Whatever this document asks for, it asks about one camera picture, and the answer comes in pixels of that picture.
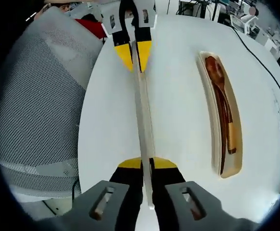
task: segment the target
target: gray mesh chair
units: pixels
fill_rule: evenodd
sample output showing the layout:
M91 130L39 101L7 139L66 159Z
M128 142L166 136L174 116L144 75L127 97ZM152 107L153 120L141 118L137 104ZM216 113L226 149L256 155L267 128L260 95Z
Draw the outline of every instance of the gray mesh chair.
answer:
M0 71L0 166L13 191L71 195L82 103L101 48L56 7L14 44Z

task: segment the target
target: white stick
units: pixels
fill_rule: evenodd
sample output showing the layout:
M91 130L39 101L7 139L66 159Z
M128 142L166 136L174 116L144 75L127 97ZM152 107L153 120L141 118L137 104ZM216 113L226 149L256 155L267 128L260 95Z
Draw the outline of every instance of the white stick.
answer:
M145 72L140 72L136 43L132 43L133 71L135 76L135 102L138 124L138 135L140 142L141 160L143 165L144 186L150 209L154 209L152 199L152 179L150 158L155 156L155 147L152 133L152 120Z

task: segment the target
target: red object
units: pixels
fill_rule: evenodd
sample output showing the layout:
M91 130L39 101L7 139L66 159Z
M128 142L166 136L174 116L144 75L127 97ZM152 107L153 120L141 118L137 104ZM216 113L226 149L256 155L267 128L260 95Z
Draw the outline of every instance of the red object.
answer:
M81 25L83 25L86 29L88 29L92 34L94 34L99 39L106 38L106 34L102 28L102 23L97 22L91 22L84 19L75 19L77 22L79 22Z

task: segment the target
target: wooden tray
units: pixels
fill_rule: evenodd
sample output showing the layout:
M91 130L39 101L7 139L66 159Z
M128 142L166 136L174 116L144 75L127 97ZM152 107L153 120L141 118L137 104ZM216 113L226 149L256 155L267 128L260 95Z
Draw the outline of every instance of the wooden tray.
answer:
M216 96L214 93L213 85L208 72L205 67L205 59L208 56L213 56L220 64L223 73L225 74L225 91L228 98L228 102L231 108L233 124L236 132L236 153L229 154L226 150L225 163L222 174L221 169L221 131L220 131L220 120L217 108ZM199 58L197 60L197 65L199 68L200 76L204 85L204 90L206 94L207 106L210 116L211 131L212 131L212 165L216 173L222 178L228 178L233 176L242 168L242 127L240 115L235 99L231 83L229 81L228 74L221 62L219 56L214 53L201 51L199 53Z

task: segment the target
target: white table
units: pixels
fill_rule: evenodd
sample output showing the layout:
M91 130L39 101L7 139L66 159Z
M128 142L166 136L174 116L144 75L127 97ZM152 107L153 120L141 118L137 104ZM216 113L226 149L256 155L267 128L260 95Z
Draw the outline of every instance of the white table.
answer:
M256 41L240 36L280 84L280 68L273 56ZM224 25L188 16L159 16L152 39L146 76L156 156L176 163L186 181L197 182L219 198L229 214L259 222L280 191L278 87ZM199 51L221 57L240 112L242 170L227 179L212 169L209 112L196 65ZM82 192L108 180L122 161L140 156L133 77L108 39L82 108L78 141ZM155 219L140 214L143 226L153 222L145 219Z

